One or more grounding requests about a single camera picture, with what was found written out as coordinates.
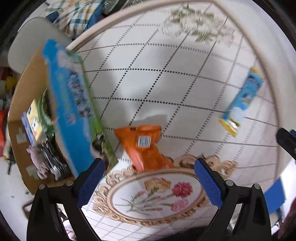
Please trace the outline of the black snack packet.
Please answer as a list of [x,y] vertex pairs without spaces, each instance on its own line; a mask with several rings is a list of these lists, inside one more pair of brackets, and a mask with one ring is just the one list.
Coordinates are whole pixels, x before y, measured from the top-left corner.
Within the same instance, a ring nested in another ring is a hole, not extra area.
[[55,181],[60,181],[71,176],[71,172],[52,140],[51,137],[47,137],[41,144],[41,151],[48,163],[49,170],[54,175]]

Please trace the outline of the purple plush toy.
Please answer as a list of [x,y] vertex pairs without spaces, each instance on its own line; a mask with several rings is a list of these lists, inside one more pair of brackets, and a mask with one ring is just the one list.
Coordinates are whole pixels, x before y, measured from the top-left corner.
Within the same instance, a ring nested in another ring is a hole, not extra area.
[[30,154],[32,163],[37,168],[37,175],[40,179],[45,180],[48,178],[49,166],[45,160],[42,151],[38,147],[29,146],[27,152]]

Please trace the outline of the green snack packet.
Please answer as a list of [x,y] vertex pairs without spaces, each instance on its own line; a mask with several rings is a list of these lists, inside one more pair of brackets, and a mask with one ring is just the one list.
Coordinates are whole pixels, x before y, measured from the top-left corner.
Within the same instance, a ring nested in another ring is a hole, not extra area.
[[55,129],[54,124],[52,122],[52,114],[50,110],[50,102],[47,88],[38,100],[37,111],[43,132],[47,136],[53,135],[55,133]]

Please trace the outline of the blue tissue pack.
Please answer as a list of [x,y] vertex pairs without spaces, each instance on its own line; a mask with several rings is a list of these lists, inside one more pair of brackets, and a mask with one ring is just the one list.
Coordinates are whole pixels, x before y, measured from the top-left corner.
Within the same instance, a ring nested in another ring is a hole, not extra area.
[[30,127],[26,112],[23,112],[23,114],[22,114],[22,124],[23,124],[23,127],[24,127],[25,131],[26,131],[26,134],[28,136],[28,139],[30,141],[31,146],[35,147],[36,146],[36,140],[34,138],[32,130],[31,130],[31,127]]

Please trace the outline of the yellow tissue pack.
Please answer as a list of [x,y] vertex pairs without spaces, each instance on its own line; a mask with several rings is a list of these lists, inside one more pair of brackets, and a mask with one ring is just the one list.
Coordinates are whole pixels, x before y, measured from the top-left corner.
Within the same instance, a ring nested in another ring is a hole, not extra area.
[[33,99],[26,113],[30,129],[32,131],[34,140],[36,143],[40,143],[45,134],[41,125],[41,121],[38,115],[38,106],[36,99]]

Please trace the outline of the orange snack packet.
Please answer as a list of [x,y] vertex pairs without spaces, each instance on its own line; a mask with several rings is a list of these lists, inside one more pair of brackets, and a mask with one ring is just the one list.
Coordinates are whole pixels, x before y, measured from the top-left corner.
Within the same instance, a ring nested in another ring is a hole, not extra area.
[[174,168],[173,160],[161,154],[156,146],[161,138],[161,126],[126,126],[115,129],[114,133],[136,171]]

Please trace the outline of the blue folder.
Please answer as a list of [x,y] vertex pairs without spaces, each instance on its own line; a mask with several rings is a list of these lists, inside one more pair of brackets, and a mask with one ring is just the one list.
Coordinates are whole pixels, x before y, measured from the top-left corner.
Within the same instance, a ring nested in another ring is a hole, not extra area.
[[281,178],[278,178],[274,184],[264,193],[266,205],[269,214],[276,212],[285,202],[285,192]]

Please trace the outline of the light blue snack packet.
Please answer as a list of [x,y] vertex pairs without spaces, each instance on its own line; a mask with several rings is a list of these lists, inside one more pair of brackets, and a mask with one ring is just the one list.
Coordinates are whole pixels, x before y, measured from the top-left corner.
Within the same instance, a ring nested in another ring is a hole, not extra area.
[[222,114],[221,118],[219,118],[221,125],[232,137],[238,135],[238,130],[241,127],[245,113],[253,99],[257,96],[263,83],[264,77],[259,70],[255,67],[251,67],[245,78],[243,87],[239,90],[236,97]]

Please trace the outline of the open cardboard box blue sides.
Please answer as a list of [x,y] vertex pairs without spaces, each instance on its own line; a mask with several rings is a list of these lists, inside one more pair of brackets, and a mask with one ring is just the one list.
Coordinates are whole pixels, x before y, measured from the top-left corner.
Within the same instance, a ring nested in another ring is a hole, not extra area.
[[58,147],[77,177],[98,157],[95,144],[104,137],[103,125],[92,101],[81,57],[49,39],[33,55],[18,81],[10,105],[8,130],[16,164],[24,185],[35,194],[41,184],[62,185],[53,174],[45,180],[28,172],[32,160],[27,148],[30,141],[22,123],[23,113],[48,91],[50,110]]

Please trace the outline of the red plastic bag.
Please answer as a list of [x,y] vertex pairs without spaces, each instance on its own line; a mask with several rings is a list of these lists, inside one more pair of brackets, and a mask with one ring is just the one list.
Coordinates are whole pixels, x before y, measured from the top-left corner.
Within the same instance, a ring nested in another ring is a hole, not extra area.
[[6,117],[7,117],[8,111],[6,109],[3,109],[0,111],[0,156],[3,156],[3,150],[6,142],[5,137],[5,130],[6,130]]

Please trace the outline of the grey chair near box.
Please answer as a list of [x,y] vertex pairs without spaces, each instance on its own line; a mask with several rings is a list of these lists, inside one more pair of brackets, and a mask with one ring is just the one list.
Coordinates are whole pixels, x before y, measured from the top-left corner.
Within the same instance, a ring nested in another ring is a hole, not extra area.
[[48,39],[53,39],[63,46],[68,46],[72,40],[49,20],[36,17],[28,20],[18,31],[8,51],[10,68],[22,73],[37,49]]

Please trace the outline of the plaid blanket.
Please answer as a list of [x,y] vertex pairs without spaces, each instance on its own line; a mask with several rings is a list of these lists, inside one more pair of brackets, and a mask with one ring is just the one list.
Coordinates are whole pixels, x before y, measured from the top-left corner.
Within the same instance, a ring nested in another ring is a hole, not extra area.
[[104,1],[56,1],[41,14],[74,40],[99,21]]

